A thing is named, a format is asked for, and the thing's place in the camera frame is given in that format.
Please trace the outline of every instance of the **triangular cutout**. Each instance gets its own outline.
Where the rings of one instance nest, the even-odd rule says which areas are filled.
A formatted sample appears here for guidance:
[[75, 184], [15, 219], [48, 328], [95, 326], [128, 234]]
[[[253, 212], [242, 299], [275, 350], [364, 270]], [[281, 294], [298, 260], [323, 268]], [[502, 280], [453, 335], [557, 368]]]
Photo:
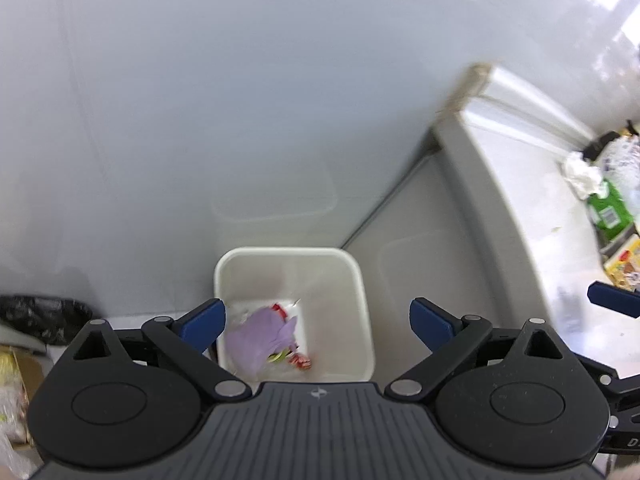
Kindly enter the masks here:
[[91, 332], [82, 343], [82, 346], [74, 355], [76, 361], [94, 359], [96, 357], [108, 357], [111, 355], [106, 341], [101, 332]]
[[543, 330], [536, 330], [533, 333], [525, 354], [545, 359], [562, 359], [562, 352]]

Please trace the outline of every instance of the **ribbed surface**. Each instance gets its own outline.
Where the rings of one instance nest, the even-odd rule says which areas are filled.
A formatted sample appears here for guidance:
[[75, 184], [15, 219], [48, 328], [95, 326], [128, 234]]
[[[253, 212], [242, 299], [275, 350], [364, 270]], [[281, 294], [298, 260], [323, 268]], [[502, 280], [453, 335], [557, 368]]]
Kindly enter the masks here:
[[[383, 399], [373, 384], [267, 384], [258, 397], [216, 408], [189, 445], [123, 472], [43, 468], [36, 480], [503, 480], [452, 449], [424, 409]], [[537, 478], [594, 480], [586, 466]]]

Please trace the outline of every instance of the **trash bin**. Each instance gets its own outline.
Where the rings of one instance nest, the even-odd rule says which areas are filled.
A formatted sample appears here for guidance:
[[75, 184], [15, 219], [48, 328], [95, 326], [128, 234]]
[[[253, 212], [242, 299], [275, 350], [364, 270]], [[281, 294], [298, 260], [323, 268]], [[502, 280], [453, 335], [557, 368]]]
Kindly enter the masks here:
[[[285, 375], [265, 367], [261, 381], [370, 380], [375, 357], [369, 312], [360, 267], [350, 254], [333, 248], [244, 247], [220, 258], [214, 280], [228, 322], [274, 303], [298, 318], [296, 342], [312, 367]], [[218, 338], [218, 361], [256, 385], [255, 378], [234, 369], [225, 333]]]

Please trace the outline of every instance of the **black bag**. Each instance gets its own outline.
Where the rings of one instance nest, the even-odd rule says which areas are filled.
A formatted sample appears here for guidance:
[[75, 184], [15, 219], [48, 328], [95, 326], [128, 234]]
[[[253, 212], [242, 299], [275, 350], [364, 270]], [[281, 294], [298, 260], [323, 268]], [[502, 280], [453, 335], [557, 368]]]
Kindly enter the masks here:
[[94, 316], [76, 300], [41, 296], [0, 296], [0, 319], [48, 345], [68, 345]]

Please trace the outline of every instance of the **yellow package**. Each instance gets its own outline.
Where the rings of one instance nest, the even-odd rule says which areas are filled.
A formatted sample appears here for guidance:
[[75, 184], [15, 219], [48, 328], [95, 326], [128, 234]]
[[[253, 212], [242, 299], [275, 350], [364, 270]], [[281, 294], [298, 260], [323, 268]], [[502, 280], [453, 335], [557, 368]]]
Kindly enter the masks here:
[[633, 234], [604, 264], [611, 282], [625, 290], [640, 289], [640, 237]]

